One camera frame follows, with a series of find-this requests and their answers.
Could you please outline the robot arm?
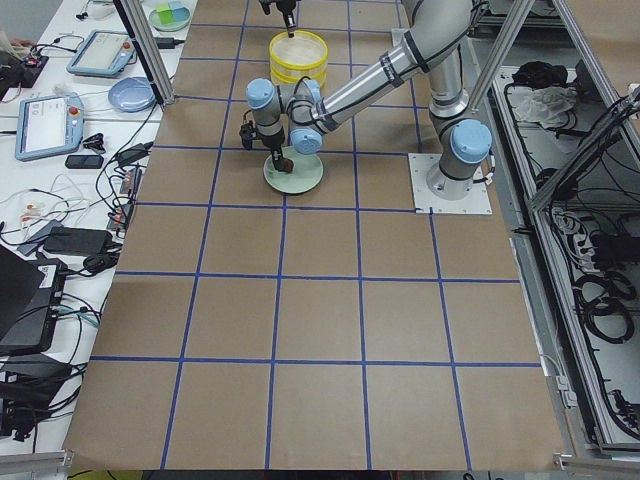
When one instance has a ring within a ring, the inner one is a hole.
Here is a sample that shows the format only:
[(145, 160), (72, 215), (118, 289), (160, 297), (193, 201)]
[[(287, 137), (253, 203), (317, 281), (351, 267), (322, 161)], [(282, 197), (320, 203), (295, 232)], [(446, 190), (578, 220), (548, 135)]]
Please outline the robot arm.
[(246, 88), (248, 114), (239, 135), (243, 148), (255, 141), (269, 149), (276, 170), (291, 173), (286, 140), (302, 154), (314, 154), (323, 136), (399, 88), (417, 74), (429, 76), (431, 119), (446, 129), (463, 119), (469, 94), (463, 85), (460, 42), (484, 14), (481, 1), (404, 1), (410, 28), (391, 50), (340, 87), (321, 97), (318, 82), (304, 77), (294, 84), (252, 80)]

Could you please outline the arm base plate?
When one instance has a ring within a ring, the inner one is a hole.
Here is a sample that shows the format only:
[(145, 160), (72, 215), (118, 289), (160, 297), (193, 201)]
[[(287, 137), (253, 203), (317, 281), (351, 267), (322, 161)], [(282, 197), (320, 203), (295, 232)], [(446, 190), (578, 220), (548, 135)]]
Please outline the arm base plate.
[(472, 178), (459, 181), (440, 170), (439, 153), (410, 153), (409, 171), (414, 210), (418, 214), (481, 215), (493, 213), (488, 187), (478, 166)]

